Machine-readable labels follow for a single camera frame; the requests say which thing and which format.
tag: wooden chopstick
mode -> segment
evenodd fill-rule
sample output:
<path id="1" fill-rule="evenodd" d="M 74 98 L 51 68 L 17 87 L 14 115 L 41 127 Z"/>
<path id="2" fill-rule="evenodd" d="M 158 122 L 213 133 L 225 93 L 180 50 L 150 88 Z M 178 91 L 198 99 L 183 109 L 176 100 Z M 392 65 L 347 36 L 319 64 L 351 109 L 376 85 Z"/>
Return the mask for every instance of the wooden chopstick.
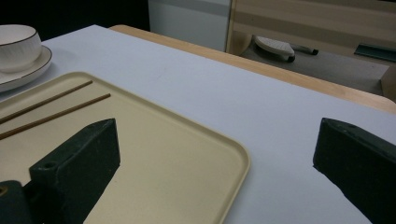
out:
<path id="1" fill-rule="evenodd" d="M 91 81 L 91 80 L 88 81 L 88 82 L 85 82 L 85 83 L 83 83 L 83 84 L 81 84 L 81 85 L 78 85 L 78 86 L 76 86 L 76 87 L 74 87 L 74 88 L 72 88 L 72 89 L 70 89 L 70 90 L 68 90 L 68 91 L 61 92 L 61 93 L 59 93 L 59 94 L 57 94 L 57 95 L 54 95 L 54 96 L 52 96 L 52 97 L 50 97 L 50 98 L 48 98 L 48 99 L 46 99 L 46 100 L 43 100 L 43 101 L 41 101 L 41 102 L 38 102 L 38 103 L 35 104 L 35 105 L 28 106 L 28 107 L 26 107 L 26 108 L 24 108 L 24 109 L 22 109 L 22 110 L 20 110 L 20 111 L 17 111 L 17 112 L 15 112 L 15 113 L 13 113 L 13 114 L 10 114 L 10 115 L 8 115 L 8 116 L 6 116 L 6 117 L 4 117 L 4 118 L 1 118 L 1 119 L 0 119 L 0 124 L 5 123 L 5 122 L 7 122 L 7 121 L 9 121 L 9 120 L 11 120 L 11 119 L 15 119 L 16 117 L 18 117 L 18 116 L 20 116 L 20 115 L 22 115 L 22 114 L 26 114 L 26 113 L 29 112 L 29 111 L 32 111 L 32 110 L 34 110 L 34 109 L 36 109 L 36 108 L 39 108 L 39 107 L 42 106 L 42 105 L 46 105 L 46 104 L 48 104 L 48 103 L 50 103 L 50 102 L 52 102 L 52 101 L 54 101 L 54 100 L 57 100 L 57 99 L 59 99 L 59 98 L 61 98 L 61 97 L 63 97 L 63 96 L 66 96 L 67 94 L 72 93 L 73 91 L 77 91 L 77 90 L 79 90 L 79 89 L 81 89 L 81 88 L 83 88 L 83 87 L 86 87 L 86 86 L 90 85 L 90 84 L 92 84 L 92 81 Z"/>
<path id="2" fill-rule="evenodd" d="M 21 132 L 26 131 L 28 129 L 34 128 L 35 126 L 38 126 L 38 125 L 43 124 L 45 122 L 48 122 L 50 120 L 57 119 L 57 118 L 59 118 L 59 117 L 61 117 L 63 115 L 66 115 L 66 114 L 69 114 L 69 113 L 71 113 L 73 111 L 79 110 L 79 109 L 81 109 L 81 108 L 83 108 L 85 106 L 92 105 L 94 103 L 102 101 L 102 100 L 104 100 L 104 99 L 106 99 L 106 98 L 108 98 L 110 96 L 111 96 L 110 93 L 108 93 L 106 95 L 103 95 L 103 96 L 97 97 L 95 99 L 92 99 L 92 100 L 90 100 L 88 102 L 82 103 L 80 105 L 75 105 L 75 106 L 73 106 L 71 108 L 68 108 L 68 109 L 66 109 L 64 111 L 58 112 L 58 113 L 50 115 L 48 117 L 45 117 L 43 119 L 39 119 L 39 120 L 33 121 L 31 123 L 25 124 L 25 125 L 23 125 L 21 127 L 18 127 L 16 129 L 10 130 L 8 132 L 0 133 L 0 140 L 5 139 L 7 137 L 10 137 L 10 136 L 12 136 L 12 135 L 14 135 L 16 133 L 21 133 Z"/>

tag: table surface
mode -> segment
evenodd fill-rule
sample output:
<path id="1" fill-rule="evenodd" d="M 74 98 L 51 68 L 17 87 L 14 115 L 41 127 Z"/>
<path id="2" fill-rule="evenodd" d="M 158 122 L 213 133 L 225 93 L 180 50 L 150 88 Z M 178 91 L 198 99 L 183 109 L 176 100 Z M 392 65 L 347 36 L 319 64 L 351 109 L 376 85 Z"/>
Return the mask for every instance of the table surface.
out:
<path id="1" fill-rule="evenodd" d="M 251 168 L 226 223 L 370 223 L 313 168 L 312 158 L 322 118 L 355 124 L 396 144 L 391 104 L 377 97 L 359 100 L 367 94 L 333 84 L 324 91 L 320 87 L 326 82 L 271 66 L 252 63 L 247 68 L 246 60 L 167 37 L 144 36 L 125 26 L 112 29 L 128 35 L 94 25 L 45 41 L 53 53 L 49 70 L 0 93 L 0 101 L 83 71 L 223 133 L 248 150 Z"/>

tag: dark background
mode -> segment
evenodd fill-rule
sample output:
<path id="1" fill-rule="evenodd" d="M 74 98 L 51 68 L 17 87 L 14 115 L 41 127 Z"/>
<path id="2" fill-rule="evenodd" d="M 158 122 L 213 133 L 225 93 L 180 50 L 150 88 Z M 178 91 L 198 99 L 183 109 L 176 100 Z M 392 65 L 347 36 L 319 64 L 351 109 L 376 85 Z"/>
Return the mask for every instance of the dark background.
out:
<path id="1" fill-rule="evenodd" d="M 43 41 L 93 24 L 149 31 L 148 0 L 7 0 L 1 11 L 0 24 L 30 25 Z"/>

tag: white plate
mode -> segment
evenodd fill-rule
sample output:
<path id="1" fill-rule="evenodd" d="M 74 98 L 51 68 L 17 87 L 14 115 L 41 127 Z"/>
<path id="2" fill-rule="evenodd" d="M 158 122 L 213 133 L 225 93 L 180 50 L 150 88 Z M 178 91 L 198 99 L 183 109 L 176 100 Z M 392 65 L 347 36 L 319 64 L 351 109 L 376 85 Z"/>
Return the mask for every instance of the white plate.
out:
<path id="1" fill-rule="evenodd" d="M 40 77 L 50 67 L 51 58 L 50 49 L 42 46 L 40 56 L 30 68 L 17 73 L 0 72 L 0 92 L 15 89 Z"/>

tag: cream tray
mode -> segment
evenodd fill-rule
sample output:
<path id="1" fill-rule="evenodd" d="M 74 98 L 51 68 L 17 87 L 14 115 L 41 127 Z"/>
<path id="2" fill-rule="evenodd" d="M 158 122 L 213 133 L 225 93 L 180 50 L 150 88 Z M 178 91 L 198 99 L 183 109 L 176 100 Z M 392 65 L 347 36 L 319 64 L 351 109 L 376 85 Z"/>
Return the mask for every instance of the cream tray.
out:
<path id="1" fill-rule="evenodd" d="M 0 103 L 0 117 L 93 83 L 0 125 L 0 133 L 110 93 L 111 97 L 0 140 L 0 181 L 28 169 L 88 124 L 115 118 L 120 168 L 86 223 L 221 223 L 248 173 L 234 140 L 86 73 L 69 73 Z"/>

